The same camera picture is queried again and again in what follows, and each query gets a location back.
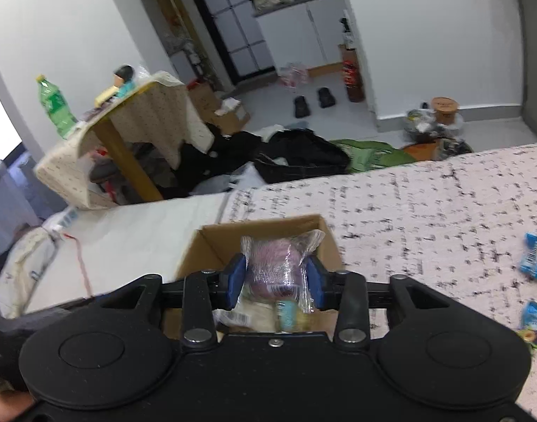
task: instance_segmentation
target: metal screw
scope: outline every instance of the metal screw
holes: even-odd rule
[[[280,338],[272,338],[268,340],[268,343],[270,347],[280,347],[284,344],[284,340]]]
[[[344,343],[360,343],[366,339],[366,333],[357,328],[346,328],[339,332],[339,339]]]
[[[193,328],[185,331],[184,337],[191,343],[205,343],[211,338],[211,333],[205,328]]]

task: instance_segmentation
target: brown container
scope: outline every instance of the brown container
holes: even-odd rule
[[[347,88],[348,99],[353,103],[364,101],[366,97],[356,49],[347,50],[344,44],[340,44],[339,50],[343,59],[343,81]]]
[[[189,97],[200,118],[204,122],[213,123],[219,127],[223,135],[240,132],[251,119],[242,105],[236,111],[221,116],[216,115],[216,111],[222,106],[222,101],[216,97],[209,84],[198,84],[189,90]]]
[[[444,125],[454,123],[456,112],[458,112],[458,103],[452,98],[436,97],[431,100],[431,107],[435,110],[435,120]]]

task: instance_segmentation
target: green plastic bottle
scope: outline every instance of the green plastic bottle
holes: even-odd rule
[[[63,98],[61,91],[55,84],[50,83],[44,75],[38,76],[36,80],[40,86],[40,103],[56,126],[59,136],[64,138],[75,126],[77,119],[71,113],[65,98]]]

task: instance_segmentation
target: tablecloth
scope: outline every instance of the tablecloth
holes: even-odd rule
[[[72,206],[115,206],[109,197],[88,188],[89,170],[79,162],[82,156],[102,145],[90,129],[107,116],[125,142],[152,143],[173,169],[178,167],[182,142],[206,152],[214,139],[196,113],[186,86],[169,73],[156,73],[59,143],[37,164],[36,176],[40,181]]]
[[[323,215],[346,269],[405,273],[517,329],[537,281],[518,270],[537,233],[537,144],[233,192],[222,222]],[[387,332],[384,310],[371,332]],[[537,353],[518,403],[537,418]]]

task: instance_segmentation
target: wooden lid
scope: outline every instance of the wooden lid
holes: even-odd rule
[[[443,114],[451,114],[458,111],[458,103],[452,98],[436,97],[431,100],[431,107]]]

